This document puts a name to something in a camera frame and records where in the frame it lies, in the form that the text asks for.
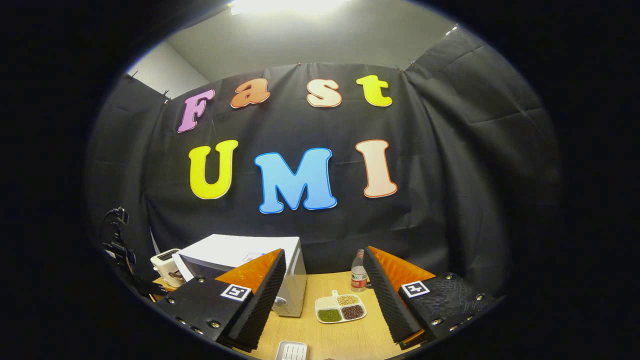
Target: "letter m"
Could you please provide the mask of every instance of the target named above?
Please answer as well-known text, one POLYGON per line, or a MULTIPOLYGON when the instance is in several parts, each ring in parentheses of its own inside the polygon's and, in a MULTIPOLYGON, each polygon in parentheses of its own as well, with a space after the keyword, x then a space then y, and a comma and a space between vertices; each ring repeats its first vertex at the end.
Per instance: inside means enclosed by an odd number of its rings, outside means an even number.
POLYGON ((264 202, 260 212, 281 213, 284 205, 278 201, 278 191, 292 210, 300 205, 302 193, 307 188, 304 207, 309 210, 334 207, 338 200, 331 195, 328 163, 331 150, 323 147, 309 149, 302 156, 298 171, 294 174, 277 152, 258 155, 255 164, 262 171, 262 194, 264 202))

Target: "wooden table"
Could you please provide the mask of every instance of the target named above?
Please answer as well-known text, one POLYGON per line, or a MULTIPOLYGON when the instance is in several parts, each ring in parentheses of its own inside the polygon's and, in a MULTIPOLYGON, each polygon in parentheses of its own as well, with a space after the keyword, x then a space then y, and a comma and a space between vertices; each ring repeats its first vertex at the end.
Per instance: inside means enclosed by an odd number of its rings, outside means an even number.
POLYGON ((319 297, 351 291, 351 272, 307 276, 302 314, 299 318, 278 316, 273 311, 264 327, 258 349, 250 353, 235 349, 261 360, 274 360, 281 341, 298 341, 308 346, 307 360, 375 360, 388 359, 405 351, 391 339, 373 289, 357 294, 367 310, 359 320, 324 324, 316 319, 315 301, 319 297))

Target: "white microwave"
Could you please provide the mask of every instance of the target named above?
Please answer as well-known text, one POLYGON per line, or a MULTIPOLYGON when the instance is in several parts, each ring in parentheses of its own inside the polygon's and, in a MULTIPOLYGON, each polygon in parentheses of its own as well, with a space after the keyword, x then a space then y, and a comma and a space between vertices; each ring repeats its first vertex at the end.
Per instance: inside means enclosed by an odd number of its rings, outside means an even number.
POLYGON ((200 266, 229 271, 263 254, 283 249, 287 271, 272 310, 280 316, 300 316, 307 286, 307 269, 302 256, 300 238, 262 238, 253 236, 210 235, 174 254, 185 281, 193 278, 187 266, 200 266))

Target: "white wall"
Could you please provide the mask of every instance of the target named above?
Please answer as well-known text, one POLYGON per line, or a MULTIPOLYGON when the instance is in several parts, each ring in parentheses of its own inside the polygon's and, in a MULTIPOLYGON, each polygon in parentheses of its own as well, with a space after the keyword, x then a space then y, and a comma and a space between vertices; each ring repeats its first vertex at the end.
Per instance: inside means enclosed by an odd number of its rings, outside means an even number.
POLYGON ((161 42, 144 55, 127 73, 145 85, 173 99, 185 92, 210 83, 189 64, 168 42, 161 42))

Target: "pink letter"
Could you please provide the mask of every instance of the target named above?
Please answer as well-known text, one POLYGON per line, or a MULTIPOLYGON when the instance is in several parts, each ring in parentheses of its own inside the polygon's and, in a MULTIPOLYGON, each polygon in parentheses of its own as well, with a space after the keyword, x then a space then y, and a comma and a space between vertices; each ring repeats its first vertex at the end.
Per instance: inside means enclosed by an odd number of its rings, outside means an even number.
POLYGON ((184 115, 182 116, 182 123, 178 127, 178 134, 184 133, 196 127, 196 116, 201 117, 204 113, 204 108, 207 106, 207 100, 213 99, 216 92, 211 89, 196 96, 192 96, 186 99, 184 103, 187 105, 184 109, 184 115))
POLYGON ((356 150, 364 158, 367 170, 366 197, 384 197, 394 194, 398 186, 391 182, 385 150, 389 143, 384 140, 367 140, 356 144, 356 150))

